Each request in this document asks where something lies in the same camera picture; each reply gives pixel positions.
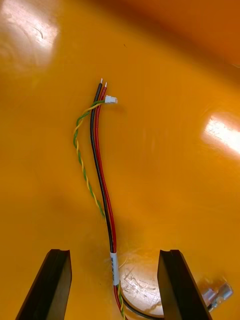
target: yellow surface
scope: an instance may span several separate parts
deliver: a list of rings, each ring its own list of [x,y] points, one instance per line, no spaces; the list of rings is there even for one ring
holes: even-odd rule
[[[100,143],[124,294],[160,313],[159,250],[177,248],[197,282],[232,285],[213,319],[238,320],[239,70],[90,1],[3,0],[0,16],[0,319],[15,318],[52,248],[71,252],[65,319],[121,319],[73,146],[103,77],[119,101],[102,110]],[[100,198],[87,121],[79,139]]]

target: glossy yellow tabletop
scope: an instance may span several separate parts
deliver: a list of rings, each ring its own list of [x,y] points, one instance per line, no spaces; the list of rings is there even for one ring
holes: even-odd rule
[[[103,77],[119,102],[99,134],[125,296],[160,314],[159,250],[179,249],[197,283],[233,287],[213,320],[238,320],[240,70],[87,0],[2,0],[0,17],[0,319],[16,317],[52,248],[71,253],[65,319],[121,319],[73,146]],[[79,141],[101,199],[89,119]]]

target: metal terminal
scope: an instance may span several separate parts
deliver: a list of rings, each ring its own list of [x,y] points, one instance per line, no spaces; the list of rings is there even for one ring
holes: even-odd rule
[[[214,308],[217,308],[220,304],[229,299],[233,293],[234,291],[231,286],[225,282],[217,291],[209,288],[202,294],[202,297],[208,307],[208,310],[212,311]]]

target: orange surface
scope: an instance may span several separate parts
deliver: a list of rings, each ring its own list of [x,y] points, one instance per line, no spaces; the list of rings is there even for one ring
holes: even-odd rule
[[[115,1],[96,0],[112,7]],[[240,65],[240,2],[237,0],[119,0],[127,11],[155,21],[194,46]]]
[[[0,15],[0,319],[15,318],[52,248],[71,252],[65,319],[121,319],[73,147],[103,77],[119,101],[102,110],[100,143],[124,294],[159,314],[159,250],[177,248],[197,283],[232,285],[213,320],[238,320],[239,70],[89,1],[4,0]],[[79,138],[100,198],[88,121]]]

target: wire harness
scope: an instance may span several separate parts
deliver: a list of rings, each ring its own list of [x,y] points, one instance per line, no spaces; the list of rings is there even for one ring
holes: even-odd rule
[[[127,300],[122,296],[121,294],[121,283],[119,280],[119,269],[118,269],[118,258],[117,258],[117,235],[116,235],[116,228],[115,228],[115,222],[114,222],[114,215],[112,210],[112,205],[104,177],[104,171],[103,171],[103,165],[102,165],[102,159],[100,154],[100,145],[99,145],[99,116],[100,116],[100,110],[102,104],[116,104],[118,103],[118,99],[116,97],[112,97],[109,95],[106,95],[107,91],[107,83],[103,87],[103,79],[101,79],[96,95],[94,98],[94,103],[92,106],[88,109],[86,109],[83,114],[77,119],[76,121],[76,128],[74,130],[73,134],[73,145],[76,148],[76,153],[78,157],[78,161],[82,166],[82,173],[84,180],[86,181],[86,185],[88,190],[90,191],[91,196],[94,198],[94,201],[96,203],[96,206],[99,208],[100,213],[103,217],[105,217],[106,225],[107,225],[107,232],[109,237],[109,246],[110,246],[110,257],[111,257],[111,263],[112,263],[112,276],[113,276],[113,291],[114,296],[116,299],[117,306],[120,310],[121,316],[123,317],[123,320],[128,320],[125,316],[125,310],[124,310],[124,304],[134,313],[137,315],[147,318],[147,319],[164,319],[163,317],[159,316],[153,316],[143,313],[142,311],[139,311],[135,309],[130,303],[127,302]],[[87,117],[91,113],[90,116],[90,139],[91,139],[91,147],[92,147],[92,153],[93,158],[95,162],[96,172],[100,184],[101,194],[102,194],[102,200],[103,200],[103,207],[99,200],[97,200],[95,193],[93,192],[93,188],[89,182],[86,169],[84,166],[84,162],[81,156],[81,152],[79,150],[79,142],[78,142],[78,131],[79,127],[82,125],[85,117]]]

